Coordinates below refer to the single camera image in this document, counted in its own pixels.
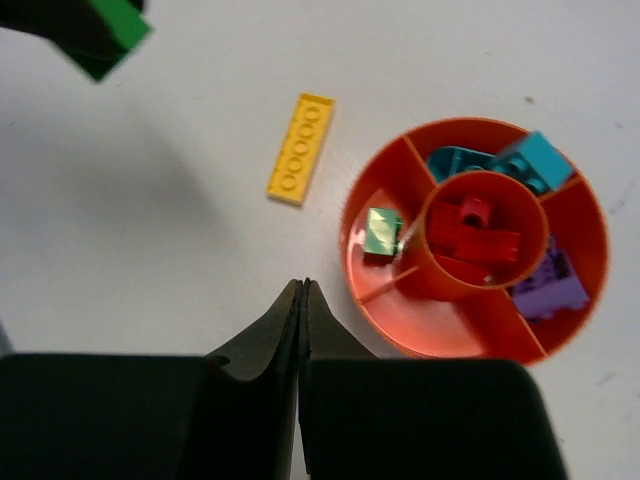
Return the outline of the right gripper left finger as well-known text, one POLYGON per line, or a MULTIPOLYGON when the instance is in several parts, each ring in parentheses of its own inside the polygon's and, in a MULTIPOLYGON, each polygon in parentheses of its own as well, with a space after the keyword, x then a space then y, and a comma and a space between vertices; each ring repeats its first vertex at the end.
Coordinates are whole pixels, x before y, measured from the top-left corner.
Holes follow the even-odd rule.
POLYGON ((5 479, 286 479, 303 284, 204 356, 1 361, 5 479))

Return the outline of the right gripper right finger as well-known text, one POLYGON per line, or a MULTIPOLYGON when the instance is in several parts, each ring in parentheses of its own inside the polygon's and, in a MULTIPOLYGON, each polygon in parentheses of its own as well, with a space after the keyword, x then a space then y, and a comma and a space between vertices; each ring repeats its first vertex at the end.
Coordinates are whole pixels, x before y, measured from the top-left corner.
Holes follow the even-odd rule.
POLYGON ((564 479, 540 392, 509 360, 380 359, 306 280, 299 424, 313 479, 564 479))

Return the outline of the green lego brick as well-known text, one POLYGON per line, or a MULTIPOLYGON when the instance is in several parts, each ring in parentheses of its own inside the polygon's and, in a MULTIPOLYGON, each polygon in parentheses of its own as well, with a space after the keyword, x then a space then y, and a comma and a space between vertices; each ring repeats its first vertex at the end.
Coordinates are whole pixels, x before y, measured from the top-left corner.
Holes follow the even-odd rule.
POLYGON ((366 261, 390 261, 398 252, 404 220, 394 209, 371 207, 364 226, 363 256, 366 261))
POLYGON ((110 56, 96 56, 72 47, 59 49, 94 82, 103 81, 152 31, 144 17, 145 4, 145 1, 83 1, 82 5, 103 25, 105 38, 114 52, 110 56))

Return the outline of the teal rounded lego brick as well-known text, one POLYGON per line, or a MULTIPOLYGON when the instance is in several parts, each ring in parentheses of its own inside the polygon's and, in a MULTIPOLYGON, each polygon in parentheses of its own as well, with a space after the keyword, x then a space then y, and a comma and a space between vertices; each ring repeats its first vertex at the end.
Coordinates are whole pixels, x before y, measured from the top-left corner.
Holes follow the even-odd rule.
POLYGON ((485 170, 494 155, 457 146, 439 147, 431 152, 426 165, 437 182, 466 171, 485 170))

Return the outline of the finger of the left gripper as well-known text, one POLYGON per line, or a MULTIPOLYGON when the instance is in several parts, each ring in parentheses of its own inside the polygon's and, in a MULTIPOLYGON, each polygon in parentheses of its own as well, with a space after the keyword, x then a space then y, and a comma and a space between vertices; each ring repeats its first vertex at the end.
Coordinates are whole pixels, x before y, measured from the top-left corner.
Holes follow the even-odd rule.
POLYGON ((86 0, 4 0, 1 26, 49 40, 58 47, 77 48, 96 56, 110 56, 103 25, 86 0))

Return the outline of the red lego piece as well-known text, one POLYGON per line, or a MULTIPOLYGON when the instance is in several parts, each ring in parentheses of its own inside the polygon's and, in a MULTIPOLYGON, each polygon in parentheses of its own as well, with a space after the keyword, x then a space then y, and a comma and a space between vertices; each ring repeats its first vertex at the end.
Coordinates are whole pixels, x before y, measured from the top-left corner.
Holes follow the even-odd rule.
POLYGON ((461 207, 435 201, 427 214, 426 239, 437 253, 478 264, 510 264, 518 257, 521 235, 517 232, 465 225, 461 207))

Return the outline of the purple lego brick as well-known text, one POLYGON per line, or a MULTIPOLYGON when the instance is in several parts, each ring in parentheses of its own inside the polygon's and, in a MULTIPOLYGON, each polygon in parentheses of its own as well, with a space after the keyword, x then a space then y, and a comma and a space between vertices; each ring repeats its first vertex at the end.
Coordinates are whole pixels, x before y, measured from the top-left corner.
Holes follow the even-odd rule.
POLYGON ((533 324, 561 310, 582 310, 590 302, 567 251, 557 245, 553 234, 540 265, 509 293, 520 315, 533 324))

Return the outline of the red lego brick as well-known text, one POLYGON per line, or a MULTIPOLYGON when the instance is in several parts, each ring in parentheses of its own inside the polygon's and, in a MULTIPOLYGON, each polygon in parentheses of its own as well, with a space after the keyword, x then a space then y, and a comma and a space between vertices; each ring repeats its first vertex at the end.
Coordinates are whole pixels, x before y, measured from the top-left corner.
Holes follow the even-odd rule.
POLYGON ((465 195, 460 205, 463 225, 486 229, 489 226, 493 203, 483 196, 465 195))

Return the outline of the light blue small lego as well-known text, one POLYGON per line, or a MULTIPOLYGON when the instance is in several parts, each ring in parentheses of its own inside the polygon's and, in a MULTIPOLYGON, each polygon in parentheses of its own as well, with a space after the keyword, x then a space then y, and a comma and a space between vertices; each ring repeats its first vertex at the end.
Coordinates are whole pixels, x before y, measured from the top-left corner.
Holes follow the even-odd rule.
POLYGON ((573 174, 571 164, 539 131, 505 147, 488 168, 517 180, 536 196, 559 189, 573 174))

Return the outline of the yellow long lego plate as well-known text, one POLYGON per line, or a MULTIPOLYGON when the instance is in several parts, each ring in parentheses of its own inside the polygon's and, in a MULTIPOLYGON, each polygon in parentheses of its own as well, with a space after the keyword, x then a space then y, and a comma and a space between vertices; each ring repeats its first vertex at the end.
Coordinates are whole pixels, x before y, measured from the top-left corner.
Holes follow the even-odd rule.
POLYGON ((300 94, 266 187, 269 198, 296 206, 304 203, 334 106, 331 98, 300 94))

